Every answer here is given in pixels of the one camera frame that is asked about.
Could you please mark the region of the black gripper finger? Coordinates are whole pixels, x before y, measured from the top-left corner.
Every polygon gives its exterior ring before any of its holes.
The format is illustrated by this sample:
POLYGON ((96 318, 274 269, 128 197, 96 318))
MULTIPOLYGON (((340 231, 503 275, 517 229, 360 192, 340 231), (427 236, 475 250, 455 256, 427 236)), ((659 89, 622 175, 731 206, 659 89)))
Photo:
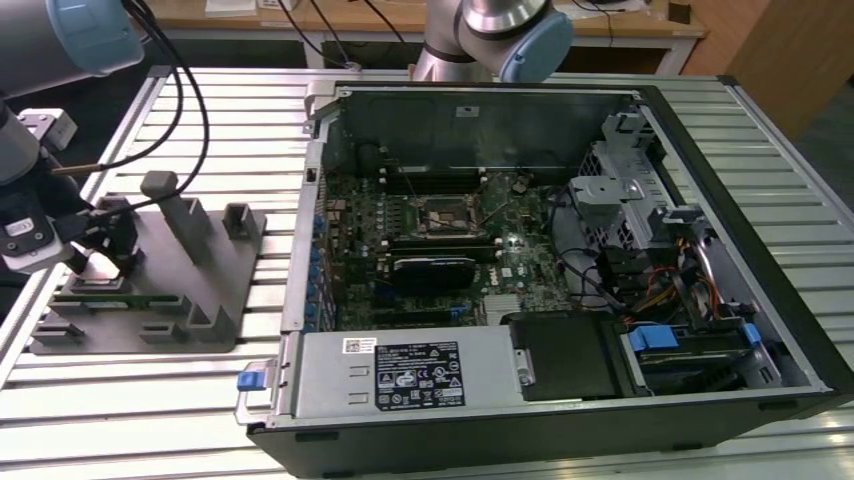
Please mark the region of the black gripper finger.
MULTIPOLYGON (((99 227, 70 227, 64 232, 64 242, 76 243, 84 250, 92 253, 100 249, 100 228, 99 227)), ((72 248, 72 256, 64 261, 75 274, 82 274, 88 265, 88 255, 72 248)))
POLYGON ((122 275, 130 275, 143 258, 134 214, 110 217, 99 226, 103 239, 99 252, 107 256, 122 275))

